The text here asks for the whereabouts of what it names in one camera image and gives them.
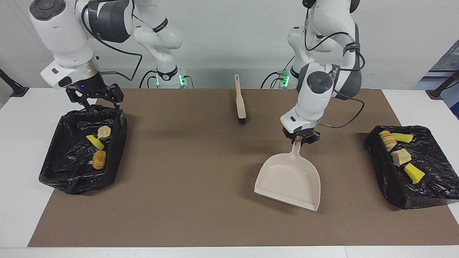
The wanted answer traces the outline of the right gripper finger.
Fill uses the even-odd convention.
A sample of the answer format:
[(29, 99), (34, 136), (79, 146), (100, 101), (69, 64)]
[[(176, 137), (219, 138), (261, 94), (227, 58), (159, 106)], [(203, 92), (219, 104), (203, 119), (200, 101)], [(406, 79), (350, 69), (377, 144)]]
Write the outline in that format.
[(92, 93), (78, 87), (67, 87), (66, 93), (72, 103), (78, 103), (79, 105), (82, 105), (86, 111), (90, 110), (91, 105), (87, 100), (88, 98), (92, 98)]
[(105, 87), (104, 100), (113, 103), (116, 110), (120, 109), (124, 94), (118, 84), (114, 83)]

